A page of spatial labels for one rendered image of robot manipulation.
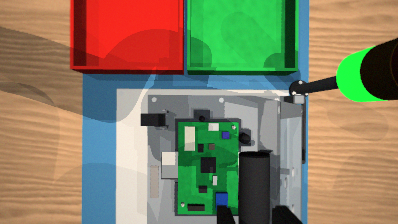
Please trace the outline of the green circuit board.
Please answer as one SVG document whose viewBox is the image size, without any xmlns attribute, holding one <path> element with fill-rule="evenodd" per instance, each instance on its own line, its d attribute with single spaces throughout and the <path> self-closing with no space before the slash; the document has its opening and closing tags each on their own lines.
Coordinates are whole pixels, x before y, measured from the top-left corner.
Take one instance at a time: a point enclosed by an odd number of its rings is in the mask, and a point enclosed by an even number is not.
<svg viewBox="0 0 398 224">
<path fill-rule="evenodd" d="M 238 136 L 239 122 L 178 122 L 178 214 L 238 214 Z"/>
</svg>

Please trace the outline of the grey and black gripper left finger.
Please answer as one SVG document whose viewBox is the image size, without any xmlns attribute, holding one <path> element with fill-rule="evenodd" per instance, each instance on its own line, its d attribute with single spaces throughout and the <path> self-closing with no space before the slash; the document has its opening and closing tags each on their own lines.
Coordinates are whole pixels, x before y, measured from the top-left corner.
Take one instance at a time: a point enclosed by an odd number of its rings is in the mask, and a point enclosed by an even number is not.
<svg viewBox="0 0 398 224">
<path fill-rule="evenodd" d="M 217 224 L 236 224 L 230 208 L 217 205 Z"/>
</svg>

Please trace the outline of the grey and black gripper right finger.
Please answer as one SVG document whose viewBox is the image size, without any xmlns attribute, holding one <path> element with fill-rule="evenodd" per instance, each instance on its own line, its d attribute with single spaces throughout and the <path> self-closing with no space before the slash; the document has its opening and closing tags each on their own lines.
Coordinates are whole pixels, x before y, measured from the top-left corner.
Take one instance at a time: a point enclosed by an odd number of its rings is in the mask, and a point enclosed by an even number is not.
<svg viewBox="0 0 398 224">
<path fill-rule="evenodd" d="M 272 224 L 303 224 L 287 206 L 272 209 Z"/>
</svg>

